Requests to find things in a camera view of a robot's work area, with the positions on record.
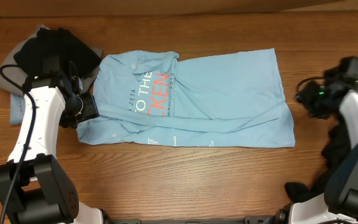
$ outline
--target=t-shirt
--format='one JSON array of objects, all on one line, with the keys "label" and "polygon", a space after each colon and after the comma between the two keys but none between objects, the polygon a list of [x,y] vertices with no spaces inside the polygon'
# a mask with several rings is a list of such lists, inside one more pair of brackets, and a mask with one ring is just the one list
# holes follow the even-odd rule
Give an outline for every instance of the t-shirt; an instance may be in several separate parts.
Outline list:
[{"label": "t-shirt", "polygon": [[274,49],[177,62],[175,52],[108,55],[79,124],[88,144],[293,147]]}]

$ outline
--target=black cable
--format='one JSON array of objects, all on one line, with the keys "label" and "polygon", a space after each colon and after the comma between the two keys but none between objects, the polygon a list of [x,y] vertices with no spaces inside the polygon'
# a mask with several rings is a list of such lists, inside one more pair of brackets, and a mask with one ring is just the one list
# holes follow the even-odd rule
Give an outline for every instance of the black cable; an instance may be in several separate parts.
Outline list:
[{"label": "black cable", "polygon": [[[14,85],[16,88],[20,89],[21,91],[23,91],[22,87],[19,86],[18,84],[16,84],[14,81],[10,80],[7,76],[5,76],[3,70],[4,68],[7,68],[7,67],[18,67],[20,68],[20,66],[18,65],[3,65],[1,68],[0,68],[0,74],[1,76],[6,80],[8,81],[10,84]],[[27,138],[25,139],[25,143],[23,145],[23,151],[22,151],[22,155],[20,156],[20,159],[19,159],[19,162],[17,163],[17,166],[16,166],[16,170],[15,170],[15,173],[13,174],[13,177],[12,177],[12,183],[11,183],[11,186],[9,186],[9,191],[7,192],[7,195],[6,195],[6,199],[5,199],[5,203],[4,205],[2,206],[2,211],[1,211],[1,217],[0,217],[0,224],[3,224],[4,223],[4,220],[5,220],[5,214],[6,214],[6,210],[7,210],[7,206],[9,204],[9,201],[11,199],[11,196],[12,196],[12,191],[13,191],[13,188],[15,187],[16,185],[16,182],[18,181],[19,179],[19,171],[20,171],[20,168],[24,162],[24,159],[25,159],[25,155],[27,154],[27,150],[29,149],[29,144],[30,144],[30,139],[31,139],[31,134],[32,134],[32,131],[34,129],[34,124],[35,124],[35,115],[36,115],[36,109],[37,109],[37,105],[35,104],[35,101],[33,99],[33,97],[30,95],[30,93],[25,93],[26,94],[30,101],[31,101],[31,105],[32,105],[32,117],[31,117],[31,122],[30,122],[30,128],[29,128],[29,132],[27,134]]]},{"label": "black cable", "polygon": [[308,81],[310,81],[310,80],[322,80],[322,79],[325,79],[324,77],[310,77],[310,78],[306,78],[306,79],[304,79],[304,80],[302,80],[302,81],[300,81],[299,83],[298,83],[298,85],[296,86],[296,92],[298,93],[299,92],[299,87],[302,85],[302,84],[304,84],[305,82],[308,82]]}]

